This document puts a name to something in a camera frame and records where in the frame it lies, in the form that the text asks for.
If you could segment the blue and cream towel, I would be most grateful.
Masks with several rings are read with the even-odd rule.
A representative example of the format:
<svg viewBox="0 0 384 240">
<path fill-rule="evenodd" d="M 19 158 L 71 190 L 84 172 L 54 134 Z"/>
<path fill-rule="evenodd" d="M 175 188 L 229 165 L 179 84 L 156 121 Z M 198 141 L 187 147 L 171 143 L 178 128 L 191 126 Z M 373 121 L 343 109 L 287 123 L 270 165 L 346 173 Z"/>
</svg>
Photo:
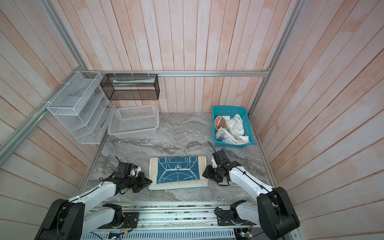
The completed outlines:
<svg viewBox="0 0 384 240">
<path fill-rule="evenodd" d="M 203 177 L 207 167 L 205 156 L 176 156 L 150 159 L 149 178 L 153 191 L 208 186 L 208 179 Z"/>
</svg>

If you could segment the multicolour lettered towel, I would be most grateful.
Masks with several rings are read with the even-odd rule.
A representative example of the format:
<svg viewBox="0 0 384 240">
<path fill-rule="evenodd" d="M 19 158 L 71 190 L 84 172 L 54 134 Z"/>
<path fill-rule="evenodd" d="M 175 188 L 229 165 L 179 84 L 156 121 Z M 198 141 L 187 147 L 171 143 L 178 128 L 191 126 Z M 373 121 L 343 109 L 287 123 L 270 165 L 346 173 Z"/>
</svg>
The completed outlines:
<svg viewBox="0 0 384 240">
<path fill-rule="evenodd" d="M 230 145 L 244 145 L 249 144 L 248 136 L 235 136 L 229 132 L 229 129 L 220 128 L 215 134 L 215 139 Z"/>
</svg>

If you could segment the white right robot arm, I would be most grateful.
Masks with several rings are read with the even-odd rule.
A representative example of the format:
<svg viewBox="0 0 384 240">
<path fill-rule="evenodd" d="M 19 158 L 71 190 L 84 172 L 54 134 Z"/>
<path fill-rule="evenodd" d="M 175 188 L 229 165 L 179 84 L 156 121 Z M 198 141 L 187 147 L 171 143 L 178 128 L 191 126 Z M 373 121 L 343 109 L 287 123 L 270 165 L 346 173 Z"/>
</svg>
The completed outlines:
<svg viewBox="0 0 384 240">
<path fill-rule="evenodd" d="M 231 162 L 223 150 L 213 153 L 215 165 L 208 165 L 203 177 L 219 186 L 226 179 L 245 190 L 255 201 L 239 200 L 230 205 L 229 210 L 216 208 L 218 224 L 240 225 L 252 223 L 260 226 L 270 240 L 284 238 L 297 229 L 300 221 L 290 197 L 282 187 L 273 188 L 249 173 L 236 161 Z"/>
</svg>

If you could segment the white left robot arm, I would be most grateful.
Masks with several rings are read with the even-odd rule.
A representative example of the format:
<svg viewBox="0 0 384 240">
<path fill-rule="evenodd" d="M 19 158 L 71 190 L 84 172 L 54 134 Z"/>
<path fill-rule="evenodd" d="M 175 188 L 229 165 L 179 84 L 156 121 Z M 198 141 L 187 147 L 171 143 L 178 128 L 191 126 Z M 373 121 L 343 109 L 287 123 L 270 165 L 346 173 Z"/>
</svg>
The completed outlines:
<svg viewBox="0 0 384 240">
<path fill-rule="evenodd" d="M 79 240 L 84 235 L 104 225 L 121 229 L 125 215 L 122 207 L 104 204 L 104 200 L 128 190 L 138 193 L 152 184 L 141 168 L 131 163 L 120 162 L 107 178 L 100 178 L 100 184 L 68 200 L 58 199 L 50 206 L 35 238 L 37 240 Z"/>
</svg>

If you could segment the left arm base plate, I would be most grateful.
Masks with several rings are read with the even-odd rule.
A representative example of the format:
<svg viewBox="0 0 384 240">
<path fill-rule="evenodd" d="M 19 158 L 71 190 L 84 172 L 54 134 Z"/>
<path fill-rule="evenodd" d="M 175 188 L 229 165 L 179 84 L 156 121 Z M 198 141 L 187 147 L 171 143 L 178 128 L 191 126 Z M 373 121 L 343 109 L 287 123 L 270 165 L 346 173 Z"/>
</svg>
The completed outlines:
<svg viewBox="0 0 384 240">
<path fill-rule="evenodd" d="M 139 220 L 139 212 L 124 212 L 124 219 L 122 220 L 121 224 L 107 224 L 99 227 L 99 229 L 136 229 L 138 226 L 138 220 Z"/>
</svg>

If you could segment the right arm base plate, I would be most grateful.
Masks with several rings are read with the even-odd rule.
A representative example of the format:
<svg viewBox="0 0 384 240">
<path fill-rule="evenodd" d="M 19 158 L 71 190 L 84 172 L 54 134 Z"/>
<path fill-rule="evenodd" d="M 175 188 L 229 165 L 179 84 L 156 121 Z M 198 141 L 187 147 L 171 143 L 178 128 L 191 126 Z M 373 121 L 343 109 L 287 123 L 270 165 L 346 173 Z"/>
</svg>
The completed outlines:
<svg viewBox="0 0 384 240">
<path fill-rule="evenodd" d="M 234 209 L 217 208 L 214 213 L 219 226 L 260 225 L 257 211 L 240 208 L 240 211 L 237 212 Z"/>
</svg>

